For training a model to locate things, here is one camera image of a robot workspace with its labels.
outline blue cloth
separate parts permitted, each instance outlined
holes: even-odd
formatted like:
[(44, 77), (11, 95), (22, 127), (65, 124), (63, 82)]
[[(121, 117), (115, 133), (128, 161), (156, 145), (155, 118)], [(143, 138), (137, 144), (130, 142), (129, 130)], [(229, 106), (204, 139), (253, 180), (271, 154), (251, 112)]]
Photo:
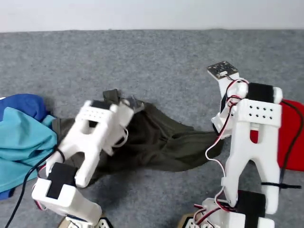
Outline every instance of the blue cloth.
[[(26, 173), (52, 152), (56, 133), (49, 127), (54, 117), (40, 123), (23, 112), (7, 107), (0, 122), (0, 192), (20, 185)], [(33, 172), (30, 179), (37, 176)]]
[(48, 114), (43, 98), (34, 94), (16, 94), (0, 100), (0, 121), (6, 107), (15, 108), (41, 122)]
[(0, 192), (0, 200), (6, 200), (13, 195), (14, 189)]

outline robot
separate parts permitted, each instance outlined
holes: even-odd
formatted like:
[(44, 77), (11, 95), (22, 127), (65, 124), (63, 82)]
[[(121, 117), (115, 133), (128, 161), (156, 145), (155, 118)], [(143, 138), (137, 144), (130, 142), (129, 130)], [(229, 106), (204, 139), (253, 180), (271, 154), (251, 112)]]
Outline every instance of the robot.
[[(265, 214), (274, 214), (278, 207), (279, 175), (277, 163), (278, 129), (281, 125), (282, 90), (269, 85), (249, 83), (239, 77), (238, 70), (227, 61), (208, 67), (219, 84), (220, 112), (212, 118), (218, 132), (215, 143), (206, 150), (206, 157), (223, 170), (221, 191), (208, 198), (183, 228), (274, 228), (274, 221)], [(113, 155), (113, 147), (127, 139), (126, 127), (134, 113), (143, 109), (134, 99), (120, 104), (87, 101), (76, 117), (67, 136), (46, 162), (47, 179), (38, 178), (32, 198), (46, 208), (65, 216), (62, 228), (108, 228), (100, 219), (99, 205), (84, 198), (77, 187), (86, 187), (100, 157)], [(251, 133), (257, 137), (253, 140)], [(224, 166), (208, 157), (216, 143), (231, 136), (230, 156)], [(64, 164), (76, 152), (85, 154), (79, 169)], [(262, 181), (263, 194), (238, 191), (238, 180), (245, 165), (252, 160)], [(227, 200), (219, 200), (224, 192)]]
[[(278, 207), (280, 168), (277, 163), (278, 130), (281, 126), (282, 90), (249, 83), (227, 61), (207, 67), (220, 88), (220, 112), (211, 119), (218, 133), (215, 144), (231, 136), (230, 155), (223, 170), (221, 191), (208, 198), (183, 223), (185, 228), (274, 228), (265, 214)], [(256, 164), (262, 193), (238, 190), (239, 177), (249, 161)], [(224, 192), (227, 200), (218, 200)]]
[[(82, 196), (77, 187), (86, 187), (100, 160), (114, 154), (113, 147), (122, 146), (128, 138), (127, 125), (133, 115), (143, 109), (135, 98), (119, 104), (86, 101), (75, 123), (56, 148), (58, 152), (46, 161), (46, 179), (38, 178), (32, 198), (47, 209), (65, 216), (61, 228), (109, 228), (102, 218), (101, 207)], [(77, 152), (85, 159), (79, 169), (63, 162)]]

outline carpet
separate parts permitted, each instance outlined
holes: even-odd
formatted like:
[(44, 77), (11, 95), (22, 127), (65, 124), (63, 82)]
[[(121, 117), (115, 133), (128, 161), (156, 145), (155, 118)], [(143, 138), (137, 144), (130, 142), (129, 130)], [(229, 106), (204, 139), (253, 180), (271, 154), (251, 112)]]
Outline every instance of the carpet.
[[(171, 118), (210, 130), (219, 110), (217, 82), (206, 66), (227, 60), (251, 82), (282, 88), (286, 99), (304, 102), (304, 30), (129, 30), (0, 34), (0, 97), (33, 93), (44, 97), (58, 117), (74, 117), (87, 99), (104, 90), (154, 103)], [(220, 159), (229, 154), (230, 139)], [(174, 228), (193, 203), (220, 189), (215, 163), (183, 172), (136, 170), (105, 176), (81, 190), (97, 202), (115, 228)], [(287, 171), (285, 182), (304, 185), (304, 173)], [(33, 181), (11, 228), (55, 228), (61, 217), (36, 209)], [(260, 191), (255, 166), (248, 164), (239, 188)], [(6, 224), (21, 188), (0, 201), (0, 224)], [(277, 228), (300, 227), (302, 190), (282, 190), (273, 216)]]

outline red cloth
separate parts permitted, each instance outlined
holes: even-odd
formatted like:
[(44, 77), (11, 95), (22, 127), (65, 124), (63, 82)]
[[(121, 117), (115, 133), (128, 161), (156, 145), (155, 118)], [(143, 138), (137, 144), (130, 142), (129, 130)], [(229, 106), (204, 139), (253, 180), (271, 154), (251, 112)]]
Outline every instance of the red cloth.
[[(297, 107), (304, 114), (304, 105), (300, 102), (285, 100), (286, 102)], [(277, 161), (279, 166), (283, 166), (284, 157), (288, 151), (288, 147), (292, 139), (297, 134), (300, 127), (300, 117), (298, 113), (291, 107), (281, 103), (282, 105), (282, 125), (279, 130), (279, 148)], [(304, 131), (296, 140), (294, 147), (288, 159), (287, 169), (304, 171)]]

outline teal shirt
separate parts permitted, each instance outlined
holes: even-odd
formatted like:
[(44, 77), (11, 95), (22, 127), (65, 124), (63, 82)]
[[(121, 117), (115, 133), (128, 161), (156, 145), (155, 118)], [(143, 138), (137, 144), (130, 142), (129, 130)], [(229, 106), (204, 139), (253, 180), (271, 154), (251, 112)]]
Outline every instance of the teal shirt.
[[(50, 129), (54, 117), (40, 123), (14, 108), (7, 107), (0, 122), (0, 192), (20, 185), (26, 173), (53, 151), (56, 133)], [(30, 177), (37, 176), (34, 171)]]

